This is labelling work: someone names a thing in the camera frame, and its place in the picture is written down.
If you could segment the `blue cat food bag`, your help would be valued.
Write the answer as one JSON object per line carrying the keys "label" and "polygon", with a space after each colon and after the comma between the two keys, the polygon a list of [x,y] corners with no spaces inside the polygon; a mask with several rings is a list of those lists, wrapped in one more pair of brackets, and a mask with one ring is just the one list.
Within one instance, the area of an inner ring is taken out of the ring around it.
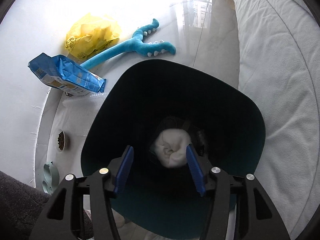
{"label": "blue cat food bag", "polygon": [[103,93],[105,90],[106,79],[89,72],[64,55],[51,57],[42,53],[32,59],[28,67],[45,85],[74,96]]}

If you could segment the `pale grey bed cover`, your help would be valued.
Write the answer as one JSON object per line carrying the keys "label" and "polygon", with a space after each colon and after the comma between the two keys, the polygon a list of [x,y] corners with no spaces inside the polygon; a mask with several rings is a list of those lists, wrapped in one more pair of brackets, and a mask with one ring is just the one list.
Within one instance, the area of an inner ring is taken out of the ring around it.
{"label": "pale grey bed cover", "polygon": [[319,206],[319,25],[303,0],[233,0],[238,89],[266,127],[255,171],[291,239]]}

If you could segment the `dark grey fleece blanket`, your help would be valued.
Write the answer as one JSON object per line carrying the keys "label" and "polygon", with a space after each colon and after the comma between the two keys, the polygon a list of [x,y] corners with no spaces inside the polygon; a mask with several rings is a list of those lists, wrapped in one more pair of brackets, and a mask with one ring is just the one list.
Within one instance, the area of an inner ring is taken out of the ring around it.
{"label": "dark grey fleece blanket", "polygon": [[48,195],[1,173],[1,239],[90,239],[93,225],[75,180]]}

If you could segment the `yellow crumpled plastic bag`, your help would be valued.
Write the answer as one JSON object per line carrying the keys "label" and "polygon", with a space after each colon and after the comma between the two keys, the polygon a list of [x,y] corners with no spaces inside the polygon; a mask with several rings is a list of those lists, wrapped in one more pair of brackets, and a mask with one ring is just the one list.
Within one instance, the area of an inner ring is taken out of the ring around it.
{"label": "yellow crumpled plastic bag", "polygon": [[66,34],[65,49],[73,58],[84,62],[115,46],[120,33],[120,26],[114,19],[87,13]]}

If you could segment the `blue plush octopus toy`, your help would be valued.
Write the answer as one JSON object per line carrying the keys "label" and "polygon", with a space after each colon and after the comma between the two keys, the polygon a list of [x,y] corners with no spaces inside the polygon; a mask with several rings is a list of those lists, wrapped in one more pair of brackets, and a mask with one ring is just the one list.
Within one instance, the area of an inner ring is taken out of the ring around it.
{"label": "blue plush octopus toy", "polygon": [[164,42],[162,40],[156,43],[143,42],[143,38],[150,35],[152,32],[155,32],[158,27],[159,22],[154,18],[151,24],[147,24],[138,28],[132,34],[132,37],[130,39],[100,52],[99,54],[80,64],[80,66],[85,68],[86,70],[89,70],[119,54],[129,52],[136,52],[139,55],[147,57],[152,57],[152,55],[157,56],[158,54],[164,53],[166,51],[168,51],[172,55],[175,55],[176,47],[170,42]]}

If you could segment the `cat food bowl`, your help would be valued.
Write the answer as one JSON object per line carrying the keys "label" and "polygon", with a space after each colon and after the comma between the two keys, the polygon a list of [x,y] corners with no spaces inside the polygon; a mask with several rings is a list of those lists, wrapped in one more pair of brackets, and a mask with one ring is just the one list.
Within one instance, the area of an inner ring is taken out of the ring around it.
{"label": "cat food bowl", "polygon": [[57,150],[63,152],[69,148],[70,139],[66,132],[58,130],[55,142]]}

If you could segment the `mint green pet feeder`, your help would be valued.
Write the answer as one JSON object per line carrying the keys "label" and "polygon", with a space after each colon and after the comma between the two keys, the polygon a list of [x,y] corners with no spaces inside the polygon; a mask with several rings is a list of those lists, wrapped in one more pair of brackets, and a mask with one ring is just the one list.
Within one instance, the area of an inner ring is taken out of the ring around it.
{"label": "mint green pet feeder", "polygon": [[49,195],[52,195],[58,188],[60,183],[60,175],[57,167],[52,161],[46,162],[43,166],[43,191]]}

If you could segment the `white balled sock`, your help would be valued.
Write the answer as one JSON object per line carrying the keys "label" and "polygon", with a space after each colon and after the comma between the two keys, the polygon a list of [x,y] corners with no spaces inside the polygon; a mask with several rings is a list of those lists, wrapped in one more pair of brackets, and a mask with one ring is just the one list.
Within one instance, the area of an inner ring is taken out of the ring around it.
{"label": "white balled sock", "polygon": [[166,129],[154,142],[154,152],[166,168],[178,168],[187,163],[186,148],[191,144],[189,134],[183,129]]}

